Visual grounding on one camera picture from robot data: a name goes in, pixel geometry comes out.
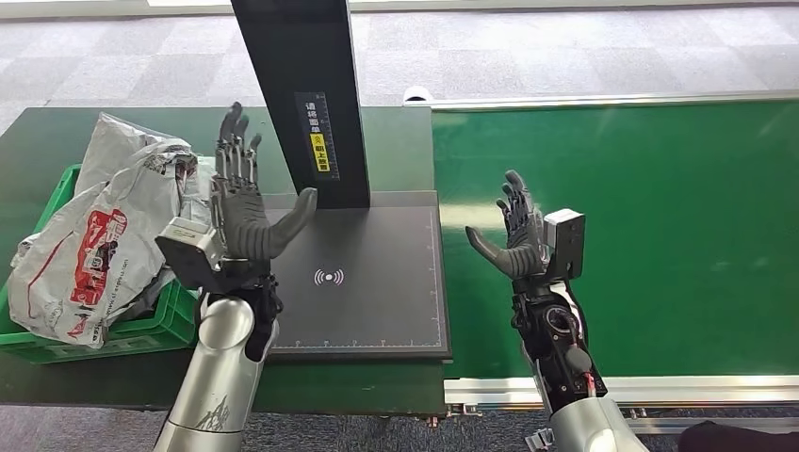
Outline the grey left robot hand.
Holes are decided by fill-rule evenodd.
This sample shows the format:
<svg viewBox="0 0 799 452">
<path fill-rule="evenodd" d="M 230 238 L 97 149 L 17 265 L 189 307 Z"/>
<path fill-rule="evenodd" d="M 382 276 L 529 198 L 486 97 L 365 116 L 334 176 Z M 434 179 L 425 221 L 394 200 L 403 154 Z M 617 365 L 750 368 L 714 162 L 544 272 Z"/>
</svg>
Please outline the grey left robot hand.
<svg viewBox="0 0 799 452">
<path fill-rule="evenodd" d="M 221 121 L 216 143 L 211 211 L 229 257 L 267 263 L 280 256 L 313 218 L 318 190 L 303 189 L 293 208 L 270 223 L 257 180 L 257 147 L 262 136 L 257 134 L 246 143 L 248 126 L 241 103 L 232 103 Z"/>
</svg>

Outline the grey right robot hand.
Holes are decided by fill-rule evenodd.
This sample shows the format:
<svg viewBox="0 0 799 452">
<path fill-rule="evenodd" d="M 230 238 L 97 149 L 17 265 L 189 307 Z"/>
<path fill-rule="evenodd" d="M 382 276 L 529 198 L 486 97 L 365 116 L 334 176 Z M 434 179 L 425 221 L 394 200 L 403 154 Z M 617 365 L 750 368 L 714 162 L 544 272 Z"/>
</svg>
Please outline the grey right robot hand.
<svg viewBox="0 0 799 452">
<path fill-rule="evenodd" d="M 496 206 L 502 215 L 506 246 L 497 246 L 471 226 L 465 226 L 467 240 L 479 255 L 511 280 L 543 274 L 549 262 L 544 215 L 516 170 L 507 170 L 504 177 L 501 190 L 505 198 L 497 199 Z"/>
</svg>

